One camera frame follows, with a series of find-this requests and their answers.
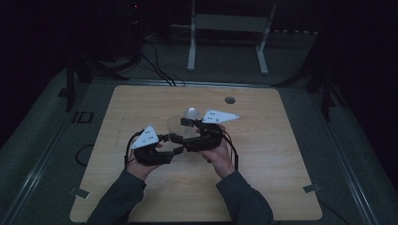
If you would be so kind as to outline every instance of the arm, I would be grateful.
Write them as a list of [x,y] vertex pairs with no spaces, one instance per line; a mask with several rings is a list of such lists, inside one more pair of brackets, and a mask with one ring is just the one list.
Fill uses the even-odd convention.
[[144,197],[145,180],[159,166],[144,166],[133,160],[111,185],[94,209],[87,225],[116,224],[128,219],[131,209]]
[[225,140],[220,146],[199,153],[212,163],[216,174],[222,179],[217,189],[235,224],[273,224],[267,200],[235,170]]

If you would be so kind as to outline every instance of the wrist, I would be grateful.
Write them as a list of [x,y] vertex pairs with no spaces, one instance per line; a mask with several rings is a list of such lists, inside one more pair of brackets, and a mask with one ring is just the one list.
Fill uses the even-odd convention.
[[232,165],[232,163],[228,163],[226,165],[214,165],[214,170],[216,171],[217,175],[223,179],[226,176],[228,176],[229,174],[233,173],[235,171],[234,165]]

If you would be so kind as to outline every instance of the white plastic piece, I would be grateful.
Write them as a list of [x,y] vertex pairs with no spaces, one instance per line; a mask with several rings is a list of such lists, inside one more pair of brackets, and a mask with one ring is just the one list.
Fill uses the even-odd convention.
[[131,149],[136,149],[140,147],[144,147],[150,145],[152,143],[158,143],[158,135],[155,132],[155,129],[152,125],[149,125],[144,132],[138,137],[137,140],[131,145]]
[[229,112],[220,112],[208,109],[205,116],[202,119],[202,122],[205,124],[220,124],[223,122],[236,120],[239,118],[239,114],[233,114]]

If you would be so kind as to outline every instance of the person's right hand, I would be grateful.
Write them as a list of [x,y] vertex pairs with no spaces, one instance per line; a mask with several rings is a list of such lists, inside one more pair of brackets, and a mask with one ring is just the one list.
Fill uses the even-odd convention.
[[202,155],[202,158],[213,164],[216,174],[221,179],[235,171],[225,139],[222,139],[218,147],[212,150],[199,151],[198,153]]

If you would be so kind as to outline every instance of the dark background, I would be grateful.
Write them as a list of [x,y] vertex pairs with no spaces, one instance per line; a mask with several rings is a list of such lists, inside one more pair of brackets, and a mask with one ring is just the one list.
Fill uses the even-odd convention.
[[[0,146],[51,78],[65,67],[71,53],[81,51],[112,59],[115,54],[112,38],[104,25],[103,14],[99,14],[99,5],[112,2],[125,1],[1,0]],[[223,0],[200,2],[204,11],[223,8],[232,14],[258,13],[243,10],[241,1],[228,1],[228,5]],[[261,5],[261,1],[245,4],[250,7],[259,2]],[[160,31],[170,23],[190,24],[190,1],[145,3],[145,22],[152,29]],[[318,62],[313,59],[319,57],[330,60],[333,81],[359,119],[396,189],[397,12],[398,4],[388,0],[286,0],[278,5],[271,28],[320,32],[317,41],[322,48],[313,50],[306,63],[315,65]]]

